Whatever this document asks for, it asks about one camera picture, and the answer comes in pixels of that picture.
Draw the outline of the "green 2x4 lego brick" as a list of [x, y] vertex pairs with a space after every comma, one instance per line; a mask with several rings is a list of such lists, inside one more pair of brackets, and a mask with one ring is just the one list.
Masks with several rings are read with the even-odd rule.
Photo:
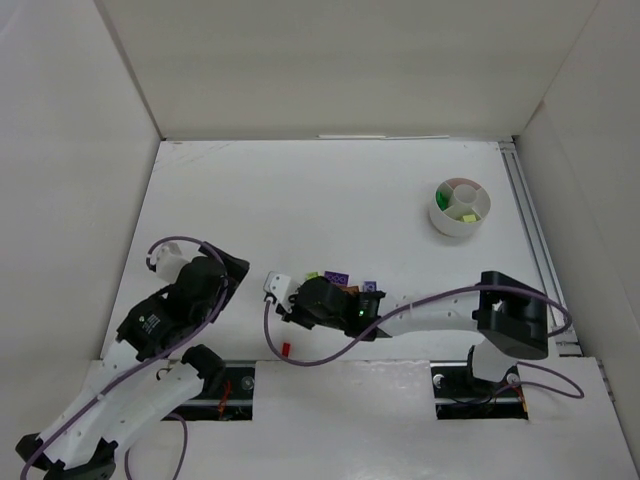
[[435, 195], [436, 204], [441, 211], [445, 211], [449, 206], [450, 195], [444, 191], [438, 190]]

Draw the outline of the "red 2x4 lego brick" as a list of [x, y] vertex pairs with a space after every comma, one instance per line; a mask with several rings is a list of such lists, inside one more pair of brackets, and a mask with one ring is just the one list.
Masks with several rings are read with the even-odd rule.
[[480, 185], [470, 179], [467, 178], [450, 178], [446, 181], [446, 183], [452, 188], [455, 189], [459, 185], [469, 185], [474, 189], [479, 189]]

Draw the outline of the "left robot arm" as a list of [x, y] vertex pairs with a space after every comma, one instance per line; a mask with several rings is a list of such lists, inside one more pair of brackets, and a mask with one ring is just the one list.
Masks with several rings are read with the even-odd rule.
[[19, 440], [22, 478], [36, 468], [47, 479], [108, 479], [144, 429], [222, 383], [225, 362], [190, 342], [217, 320], [250, 264], [197, 239], [197, 255], [186, 259], [184, 240], [171, 236], [150, 247], [146, 265], [163, 287], [131, 308], [65, 411]]

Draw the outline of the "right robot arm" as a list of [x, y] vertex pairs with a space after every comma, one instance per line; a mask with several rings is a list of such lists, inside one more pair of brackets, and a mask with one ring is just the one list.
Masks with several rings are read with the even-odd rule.
[[418, 300], [395, 301], [385, 292], [350, 293], [316, 276], [303, 283], [273, 274], [265, 291], [282, 321], [311, 330], [338, 330], [353, 342], [373, 342], [413, 333], [473, 332], [480, 343], [469, 350], [467, 365], [479, 380], [500, 382], [520, 360], [544, 360], [551, 329], [548, 311], [560, 304], [542, 292], [497, 271], [480, 281]]

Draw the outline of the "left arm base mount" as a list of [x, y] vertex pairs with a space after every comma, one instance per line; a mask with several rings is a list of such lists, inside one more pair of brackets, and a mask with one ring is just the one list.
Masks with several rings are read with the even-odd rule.
[[232, 362], [215, 391], [203, 392], [173, 410], [186, 421], [251, 421], [255, 362]]

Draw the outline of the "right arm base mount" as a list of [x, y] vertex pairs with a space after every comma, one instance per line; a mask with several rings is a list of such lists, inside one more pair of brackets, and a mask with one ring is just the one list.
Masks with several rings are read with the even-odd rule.
[[528, 419], [516, 368], [491, 382], [473, 377], [463, 362], [438, 362], [431, 365], [431, 376], [438, 420]]

